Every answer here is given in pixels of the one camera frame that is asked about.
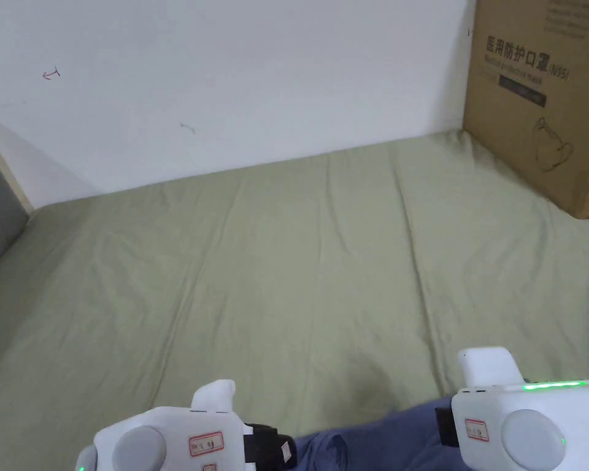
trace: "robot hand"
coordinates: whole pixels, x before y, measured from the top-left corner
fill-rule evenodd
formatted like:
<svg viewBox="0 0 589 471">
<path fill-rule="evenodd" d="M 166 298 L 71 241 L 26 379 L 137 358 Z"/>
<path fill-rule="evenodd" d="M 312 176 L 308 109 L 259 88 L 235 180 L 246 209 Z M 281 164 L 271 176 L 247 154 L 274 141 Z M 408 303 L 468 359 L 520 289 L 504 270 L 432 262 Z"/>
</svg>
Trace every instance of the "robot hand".
<svg viewBox="0 0 589 471">
<path fill-rule="evenodd" d="M 190 409 L 159 407 L 99 431 L 76 471 L 278 471 L 296 465 L 295 441 L 233 412 L 236 384 L 199 388 Z"/>
<path fill-rule="evenodd" d="M 525 383 L 502 347 L 458 354 L 467 388 L 452 398 L 452 427 L 437 410 L 442 442 L 477 471 L 589 469 L 589 380 Z"/>
</svg>

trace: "blue pants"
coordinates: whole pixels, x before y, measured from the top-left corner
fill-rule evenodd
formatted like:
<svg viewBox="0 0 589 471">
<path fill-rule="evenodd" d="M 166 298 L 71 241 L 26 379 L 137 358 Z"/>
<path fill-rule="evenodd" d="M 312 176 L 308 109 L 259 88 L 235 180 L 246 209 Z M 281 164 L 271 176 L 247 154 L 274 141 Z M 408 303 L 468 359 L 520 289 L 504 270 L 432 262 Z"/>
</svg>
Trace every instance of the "blue pants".
<svg viewBox="0 0 589 471">
<path fill-rule="evenodd" d="M 323 431 L 296 441 L 296 471 L 471 471 L 460 450 L 441 445 L 435 400 L 367 425 Z"/>
</svg>

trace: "black label on box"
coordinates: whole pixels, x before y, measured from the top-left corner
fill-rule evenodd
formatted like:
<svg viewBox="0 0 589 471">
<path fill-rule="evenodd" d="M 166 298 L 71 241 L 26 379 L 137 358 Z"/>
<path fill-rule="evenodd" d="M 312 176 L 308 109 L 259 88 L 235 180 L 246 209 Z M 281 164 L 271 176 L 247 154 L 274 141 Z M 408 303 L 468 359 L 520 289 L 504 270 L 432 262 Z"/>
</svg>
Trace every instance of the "black label on box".
<svg viewBox="0 0 589 471">
<path fill-rule="evenodd" d="M 499 85 L 542 108 L 545 108 L 545 103 L 548 101 L 546 95 L 503 75 L 499 76 Z"/>
</svg>

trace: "brown cardboard box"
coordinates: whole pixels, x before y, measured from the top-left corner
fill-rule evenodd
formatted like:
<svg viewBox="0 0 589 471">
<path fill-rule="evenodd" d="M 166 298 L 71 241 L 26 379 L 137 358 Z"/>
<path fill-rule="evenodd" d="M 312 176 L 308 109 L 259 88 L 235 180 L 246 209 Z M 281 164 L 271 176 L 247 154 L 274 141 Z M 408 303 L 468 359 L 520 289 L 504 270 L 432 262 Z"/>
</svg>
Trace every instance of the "brown cardboard box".
<svg viewBox="0 0 589 471">
<path fill-rule="evenodd" d="M 589 217 L 589 0 L 479 0 L 464 128 Z"/>
</svg>

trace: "gray circular button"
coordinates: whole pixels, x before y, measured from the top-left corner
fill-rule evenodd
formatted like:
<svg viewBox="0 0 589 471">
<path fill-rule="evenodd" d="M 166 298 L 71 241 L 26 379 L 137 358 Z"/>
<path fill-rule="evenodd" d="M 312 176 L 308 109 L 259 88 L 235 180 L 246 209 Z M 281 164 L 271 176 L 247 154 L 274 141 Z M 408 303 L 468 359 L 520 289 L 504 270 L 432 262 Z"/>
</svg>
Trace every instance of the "gray circular button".
<svg viewBox="0 0 589 471">
<path fill-rule="evenodd" d="M 511 460 L 528 471 L 552 471 L 565 457 L 560 429 L 530 409 L 508 415 L 502 425 L 502 443 Z"/>
<path fill-rule="evenodd" d="M 129 430 L 115 444 L 115 471 L 159 471 L 166 458 L 166 441 L 152 427 Z"/>
</svg>

